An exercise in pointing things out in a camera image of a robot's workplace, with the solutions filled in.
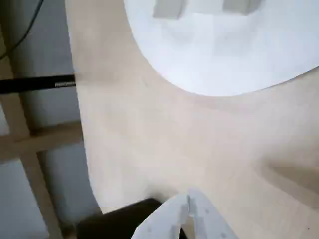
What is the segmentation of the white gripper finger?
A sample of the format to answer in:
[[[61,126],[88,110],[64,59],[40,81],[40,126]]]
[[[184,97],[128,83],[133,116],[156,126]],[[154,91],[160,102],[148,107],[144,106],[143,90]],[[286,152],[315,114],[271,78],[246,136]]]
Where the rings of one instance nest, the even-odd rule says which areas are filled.
[[[178,194],[158,207],[134,231],[133,239],[185,239],[182,225],[189,213],[189,196]]]
[[[237,235],[205,194],[188,191],[188,215],[194,222],[196,239],[236,239]]]

